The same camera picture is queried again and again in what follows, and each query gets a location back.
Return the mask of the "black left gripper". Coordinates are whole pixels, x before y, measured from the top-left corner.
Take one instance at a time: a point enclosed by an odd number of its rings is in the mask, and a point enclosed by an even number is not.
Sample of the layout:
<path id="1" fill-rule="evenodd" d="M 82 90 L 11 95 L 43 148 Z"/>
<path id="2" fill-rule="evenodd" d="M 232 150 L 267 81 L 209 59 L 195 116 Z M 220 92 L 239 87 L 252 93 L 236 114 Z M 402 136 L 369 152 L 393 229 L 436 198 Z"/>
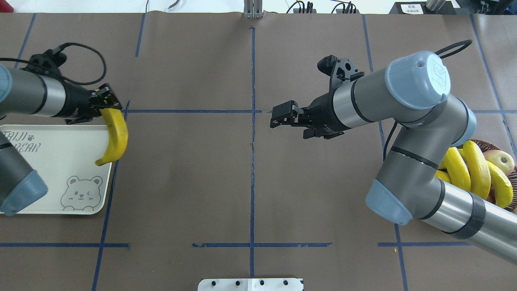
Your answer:
<path id="1" fill-rule="evenodd" d="M 101 116 L 102 109 L 122 110 L 122 105 L 108 83 L 94 90 L 79 85 L 66 85 L 66 100 L 63 105 L 63 118 L 66 124 L 87 123 Z"/>

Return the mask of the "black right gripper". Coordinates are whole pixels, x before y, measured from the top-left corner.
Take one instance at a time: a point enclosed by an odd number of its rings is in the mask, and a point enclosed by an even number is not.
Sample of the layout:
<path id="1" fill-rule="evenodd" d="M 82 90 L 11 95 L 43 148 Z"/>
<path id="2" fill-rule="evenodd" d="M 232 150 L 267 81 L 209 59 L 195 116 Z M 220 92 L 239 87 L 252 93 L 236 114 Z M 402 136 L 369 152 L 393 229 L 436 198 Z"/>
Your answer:
<path id="1" fill-rule="evenodd" d="M 334 96 L 331 93 L 323 94 L 316 98 L 308 107 L 300 109 L 296 101 L 287 101 L 273 107 L 270 119 L 270 128 L 280 125 L 290 127 L 302 127 L 303 139 L 323 137 L 331 139 L 351 129 L 345 126 L 338 118 L 334 110 Z"/>

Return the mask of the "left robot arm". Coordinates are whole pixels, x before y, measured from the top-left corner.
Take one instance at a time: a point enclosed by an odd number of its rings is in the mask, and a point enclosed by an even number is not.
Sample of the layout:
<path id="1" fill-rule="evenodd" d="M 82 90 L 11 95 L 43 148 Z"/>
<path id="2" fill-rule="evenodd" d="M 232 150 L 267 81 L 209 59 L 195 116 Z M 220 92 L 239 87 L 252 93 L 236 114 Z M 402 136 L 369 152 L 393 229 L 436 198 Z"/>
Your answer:
<path id="1" fill-rule="evenodd" d="M 96 214 L 127 148 L 108 84 L 87 90 L 1 66 L 1 213 Z"/>

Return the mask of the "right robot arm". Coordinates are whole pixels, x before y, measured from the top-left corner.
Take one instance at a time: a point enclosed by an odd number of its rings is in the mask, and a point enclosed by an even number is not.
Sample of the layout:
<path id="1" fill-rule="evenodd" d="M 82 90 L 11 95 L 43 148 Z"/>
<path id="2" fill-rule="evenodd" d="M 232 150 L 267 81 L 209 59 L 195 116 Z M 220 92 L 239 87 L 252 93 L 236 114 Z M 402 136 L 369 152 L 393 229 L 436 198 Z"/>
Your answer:
<path id="1" fill-rule="evenodd" d="M 435 177 L 447 149 L 469 140 L 477 121 L 453 96 L 441 58 L 421 51 L 365 74 L 334 55 L 317 63 L 329 91 L 301 108 L 273 107 L 270 127 L 304 127 L 303 138 L 331 139 L 393 118 L 402 125 L 373 180 L 366 205 L 399 225 L 419 219 L 510 263 L 517 260 L 516 215 Z"/>

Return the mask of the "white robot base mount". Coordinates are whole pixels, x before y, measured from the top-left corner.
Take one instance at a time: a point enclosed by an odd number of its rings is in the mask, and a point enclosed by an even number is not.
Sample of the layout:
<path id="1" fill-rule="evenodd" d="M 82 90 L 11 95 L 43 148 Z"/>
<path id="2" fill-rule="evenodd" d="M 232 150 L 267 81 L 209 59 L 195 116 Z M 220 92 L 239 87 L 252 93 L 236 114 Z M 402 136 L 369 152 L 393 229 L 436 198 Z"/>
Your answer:
<path id="1" fill-rule="evenodd" d="M 198 291 L 304 291 L 300 278 L 207 278 Z"/>

